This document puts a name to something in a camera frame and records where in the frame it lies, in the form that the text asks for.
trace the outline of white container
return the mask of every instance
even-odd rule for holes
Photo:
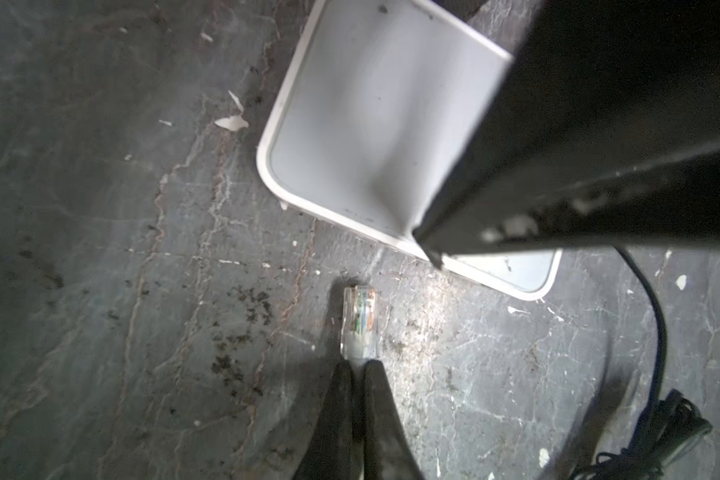
[[[426,259],[411,231],[511,61],[429,0],[316,0],[256,163],[281,199]],[[544,296],[559,251],[445,257],[521,300]]]

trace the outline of paint chip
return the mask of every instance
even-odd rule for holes
[[[213,123],[229,131],[238,131],[241,128],[248,128],[248,122],[242,117],[242,115],[220,118]]]
[[[550,453],[546,448],[539,450],[539,466],[544,468],[550,460]]]
[[[237,97],[237,95],[232,93],[231,90],[227,90],[226,92],[230,94],[230,96],[232,97],[232,101],[235,102],[235,105],[237,105],[237,109],[240,110],[240,113],[244,114],[246,110],[242,107],[242,103],[240,103],[240,99]]]
[[[237,95],[232,93],[231,90],[227,90],[226,92],[230,94],[230,96],[232,97],[232,101],[235,102],[235,106],[237,106],[237,109],[240,110],[240,113],[237,115],[232,115],[231,117],[220,118],[213,123],[229,131],[238,131],[241,128],[248,128],[248,122],[242,117],[242,114],[246,110],[242,107],[240,99],[237,97]]]
[[[686,284],[688,283],[688,276],[680,275],[677,277],[677,280],[675,280],[675,285],[677,285],[677,288],[681,290],[686,289]]]
[[[508,306],[508,307],[507,307],[507,312],[509,312],[509,313],[528,313],[528,312],[526,312],[526,311],[524,311],[524,310],[518,310],[518,309],[516,309],[516,308],[514,308],[514,307],[512,307],[512,306]]]

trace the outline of dirty floor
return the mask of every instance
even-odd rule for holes
[[[613,251],[564,252],[520,302],[264,187],[256,145],[310,7],[0,2],[0,478],[289,478],[355,281],[381,293],[427,478],[556,478],[598,390],[598,449],[626,445],[655,333]],[[471,23],[515,52],[536,8]],[[234,133],[213,123],[228,90]],[[665,389],[715,427],[667,477],[720,478],[720,251],[635,255],[666,308]]]

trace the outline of transparent plastic connector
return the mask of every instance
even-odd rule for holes
[[[376,358],[376,290],[371,286],[344,289],[342,356],[353,363]]]

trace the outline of black cable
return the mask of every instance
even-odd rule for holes
[[[632,255],[622,246],[614,247],[624,262],[628,265],[632,273],[635,274],[640,284],[643,286],[648,301],[653,307],[653,315],[656,318],[656,360],[653,363],[653,379],[650,382],[650,390],[648,391],[648,403],[643,414],[637,422],[635,435],[630,443],[630,449],[642,449],[645,447],[645,430],[650,427],[650,420],[656,407],[659,405],[659,395],[661,394],[661,383],[664,379],[664,365],[666,364],[666,322],[664,321],[664,312],[661,310],[659,297],[656,295],[652,285],[648,281],[643,271],[635,262]]]
[[[663,468],[691,450],[712,425],[701,418],[699,409],[673,389],[667,398],[659,400],[666,364],[666,322],[656,292],[635,259],[626,249],[616,251],[635,274],[648,296],[656,318],[656,360],[648,392],[648,402],[637,419],[630,446],[621,454],[597,454],[592,466],[578,468],[571,480],[641,480],[658,478]]]

